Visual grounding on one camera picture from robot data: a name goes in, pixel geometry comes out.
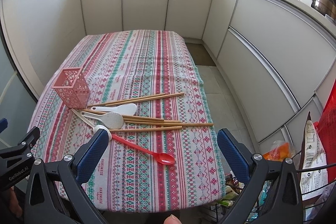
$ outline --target red bag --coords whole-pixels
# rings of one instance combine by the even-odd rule
[[[336,162],[336,81],[328,101],[325,104],[321,118],[314,123],[325,150],[327,164]],[[336,178],[336,166],[328,168],[328,183]]]

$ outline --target barcode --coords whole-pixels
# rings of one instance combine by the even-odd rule
[[[309,167],[314,159],[314,153],[307,153],[306,154],[306,164],[304,165],[305,168]]]

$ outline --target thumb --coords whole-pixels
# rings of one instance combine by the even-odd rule
[[[170,215],[166,218],[163,224],[182,224],[182,223],[176,216]]]

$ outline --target blue gripper pad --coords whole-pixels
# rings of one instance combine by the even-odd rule
[[[225,131],[231,135],[227,129],[221,129],[217,134],[218,146],[235,174],[236,179],[239,182],[247,184],[250,180],[249,165]]]
[[[8,126],[7,120],[5,118],[2,118],[0,120],[0,133],[4,131],[7,128],[7,126]]]
[[[109,134],[106,130],[102,130],[77,165],[76,180],[79,184],[89,181],[108,145]]]

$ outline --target stainless steel pot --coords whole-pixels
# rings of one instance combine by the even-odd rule
[[[336,19],[336,6],[332,0],[312,0],[311,7],[322,15],[327,14],[333,19]]]

